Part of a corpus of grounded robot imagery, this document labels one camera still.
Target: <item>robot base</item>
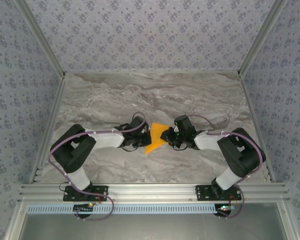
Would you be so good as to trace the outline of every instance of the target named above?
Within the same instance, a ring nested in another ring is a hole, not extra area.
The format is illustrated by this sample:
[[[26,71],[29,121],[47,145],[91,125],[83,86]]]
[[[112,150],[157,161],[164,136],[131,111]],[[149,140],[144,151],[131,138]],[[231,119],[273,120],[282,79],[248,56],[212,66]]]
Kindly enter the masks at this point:
[[[108,186],[90,185],[84,191],[89,193],[108,195]],[[76,191],[72,186],[66,186],[63,195],[64,202],[105,202],[106,197],[97,197],[93,195],[82,194]]]
[[[235,197],[237,201],[241,200],[241,194],[238,188],[235,186],[230,187],[226,190],[226,194],[223,194],[222,197],[217,197],[212,190],[212,185],[197,185],[195,187],[196,199],[198,201],[231,201]]]

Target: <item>orange cloth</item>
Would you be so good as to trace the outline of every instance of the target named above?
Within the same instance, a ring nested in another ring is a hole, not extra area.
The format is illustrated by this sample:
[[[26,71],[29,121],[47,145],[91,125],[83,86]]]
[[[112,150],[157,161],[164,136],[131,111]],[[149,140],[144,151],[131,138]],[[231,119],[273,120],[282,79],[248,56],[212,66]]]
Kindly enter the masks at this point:
[[[160,123],[153,122],[150,129],[151,144],[145,147],[145,154],[150,153],[156,148],[160,147],[162,144],[166,143],[162,140],[161,134],[169,129],[169,125],[162,125]]]

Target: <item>floral wallpaper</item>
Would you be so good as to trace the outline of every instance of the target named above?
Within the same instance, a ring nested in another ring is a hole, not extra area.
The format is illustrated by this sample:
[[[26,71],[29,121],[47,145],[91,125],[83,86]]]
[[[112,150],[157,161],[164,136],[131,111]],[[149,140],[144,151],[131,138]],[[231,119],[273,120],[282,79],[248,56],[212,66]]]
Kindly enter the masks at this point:
[[[278,181],[300,224],[300,0],[289,0],[245,82]]]
[[[29,181],[59,77],[13,0],[0,0],[0,239]]]
[[[273,0],[26,0],[65,72],[237,70]]]

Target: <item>gray marble tabletop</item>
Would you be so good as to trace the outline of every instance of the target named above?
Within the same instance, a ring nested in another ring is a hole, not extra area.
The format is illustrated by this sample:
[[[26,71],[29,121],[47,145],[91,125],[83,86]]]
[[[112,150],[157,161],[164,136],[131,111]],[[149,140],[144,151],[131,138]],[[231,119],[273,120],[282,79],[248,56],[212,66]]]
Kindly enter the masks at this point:
[[[65,76],[65,90],[51,143],[73,124],[105,130],[129,123],[134,112],[146,120],[173,126],[183,114],[197,113],[212,121],[217,131],[244,128],[256,142],[257,134],[238,75],[230,73],[77,73]],[[192,117],[197,130],[209,129]],[[168,144],[145,155],[145,148],[93,149],[84,169],[94,183],[209,183],[227,163],[216,150],[174,151]],[[42,183],[65,179],[46,162]],[[247,182],[269,181],[265,164]]]

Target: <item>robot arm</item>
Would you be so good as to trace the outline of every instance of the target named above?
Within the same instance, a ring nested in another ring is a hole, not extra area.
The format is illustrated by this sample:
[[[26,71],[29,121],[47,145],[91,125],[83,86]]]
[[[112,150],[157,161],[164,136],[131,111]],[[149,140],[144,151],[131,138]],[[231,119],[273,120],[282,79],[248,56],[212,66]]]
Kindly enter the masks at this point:
[[[170,127],[161,135],[173,148],[180,148],[181,144],[186,144],[187,148],[195,150],[221,150],[228,167],[212,181],[212,191],[218,199],[227,195],[227,190],[260,164],[256,149],[241,137],[208,135],[206,131],[196,131],[187,115],[177,117],[174,124],[175,128]],[[266,160],[265,153],[243,128],[239,127],[232,132],[250,139],[260,150],[262,161]]]
[[[93,148],[123,148],[132,145],[134,148],[143,147],[151,144],[149,126],[147,122],[134,131],[121,133],[119,131],[131,130],[142,124],[143,118],[136,116],[131,123],[126,123],[110,130],[87,134],[72,141],[68,141],[60,146],[52,155],[61,165],[71,182],[80,190],[89,192],[92,186],[87,177],[83,164]],[[50,150],[61,143],[63,140],[83,132],[89,132],[80,124],[73,125],[61,138],[56,141]]]

